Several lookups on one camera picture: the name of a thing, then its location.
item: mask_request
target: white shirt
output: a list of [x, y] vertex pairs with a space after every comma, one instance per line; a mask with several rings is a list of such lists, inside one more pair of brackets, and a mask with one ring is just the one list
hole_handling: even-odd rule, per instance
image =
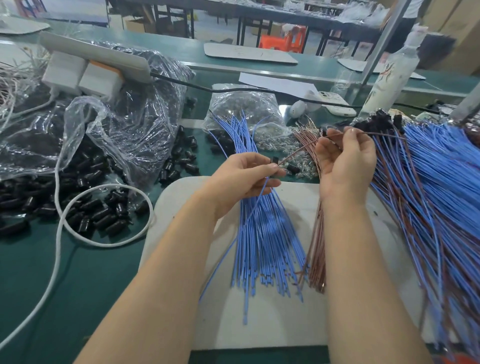
[[407, 10], [405, 11], [405, 14], [403, 14], [403, 17], [408, 19], [411, 19], [411, 18], [416, 19], [417, 16], [419, 15], [419, 9], [422, 3], [423, 3], [423, 0], [412, 0]]

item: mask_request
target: white power adapter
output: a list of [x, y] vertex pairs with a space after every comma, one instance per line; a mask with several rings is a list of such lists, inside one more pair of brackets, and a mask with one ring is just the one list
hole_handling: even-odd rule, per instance
[[124, 79], [119, 70], [90, 61], [78, 87], [87, 95], [111, 103], [118, 95]]
[[63, 91], [68, 94], [81, 95], [78, 84], [87, 67], [83, 58], [62, 52], [53, 52], [42, 82], [52, 90]]

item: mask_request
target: bottle cap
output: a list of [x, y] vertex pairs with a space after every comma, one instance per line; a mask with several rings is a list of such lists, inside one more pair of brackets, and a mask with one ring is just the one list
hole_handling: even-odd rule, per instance
[[405, 41], [405, 47], [413, 47], [413, 48], [420, 47], [421, 43], [427, 36], [427, 33], [428, 33], [427, 26], [420, 26], [418, 24], [415, 24], [412, 28], [412, 31], [408, 35], [407, 40]]

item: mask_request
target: smartphone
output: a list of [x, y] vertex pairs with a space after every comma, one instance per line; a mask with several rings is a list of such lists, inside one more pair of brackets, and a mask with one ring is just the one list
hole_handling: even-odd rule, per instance
[[357, 116], [357, 112], [354, 109], [349, 108], [348, 106], [350, 105], [339, 94], [335, 92], [320, 91], [318, 95], [320, 101], [332, 102], [335, 104], [342, 104], [347, 106], [346, 108], [343, 108], [341, 106], [324, 105], [331, 114], [337, 116], [345, 116], [349, 118]]

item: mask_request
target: person's left hand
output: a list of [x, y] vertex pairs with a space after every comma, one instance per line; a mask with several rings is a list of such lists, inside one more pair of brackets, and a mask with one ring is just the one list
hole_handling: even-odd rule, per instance
[[[212, 201], [217, 219], [228, 213], [241, 199], [259, 196], [266, 177], [283, 177], [286, 171], [270, 158], [254, 152], [234, 154], [216, 170], [198, 191], [198, 194]], [[270, 178], [263, 191], [269, 194], [278, 187], [280, 180]]]

